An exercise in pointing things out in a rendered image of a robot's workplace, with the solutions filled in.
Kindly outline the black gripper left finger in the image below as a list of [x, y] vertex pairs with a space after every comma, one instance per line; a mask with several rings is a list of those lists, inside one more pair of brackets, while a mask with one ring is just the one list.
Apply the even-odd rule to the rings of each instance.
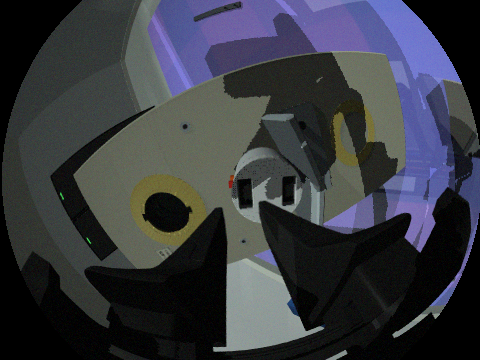
[[183, 317], [196, 332], [227, 347], [227, 231], [215, 208], [171, 256], [153, 268], [93, 265], [85, 277], [109, 301]]

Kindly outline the beige service panel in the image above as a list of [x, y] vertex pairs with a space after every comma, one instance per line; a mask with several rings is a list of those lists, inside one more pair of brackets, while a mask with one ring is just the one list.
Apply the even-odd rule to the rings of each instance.
[[312, 101], [331, 175], [327, 223], [405, 167], [395, 81], [388, 57], [375, 52], [303, 53], [247, 65], [137, 117], [73, 177], [136, 268], [163, 263], [215, 208], [224, 211], [227, 265], [236, 263], [271, 249], [263, 225], [237, 212], [228, 188], [245, 153], [280, 152], [263, 116]]

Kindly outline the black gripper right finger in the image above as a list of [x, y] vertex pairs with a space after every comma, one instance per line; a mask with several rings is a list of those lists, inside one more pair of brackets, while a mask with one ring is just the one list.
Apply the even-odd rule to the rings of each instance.
[[265, 200], [259, 201], [259, 216], [305, 331], [325, 324], [323, 316], [353, 269], [405, 237], [412, 217], [411, 213], [399, 213], [375, 227], [345, 235]]

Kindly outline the black flat bar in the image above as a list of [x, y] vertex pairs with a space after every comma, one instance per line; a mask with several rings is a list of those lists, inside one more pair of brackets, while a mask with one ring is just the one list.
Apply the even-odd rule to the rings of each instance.
[[204, 17], [216, 15], [216, 13], [219, 13], [219, 12], [231, 11], [231, 9], [235, 9], [235, 8], [240, 8], [240, 1], [236, 1], [236, 3], [232, 3], [232, 4], [225, 4], [224, 7], [215, 8], [215, 9], [211, 9], [211, 11], [200, 13], [200, 15], [193, 17], [193, 19], [195, 19], [193, 21], [204, 19]]

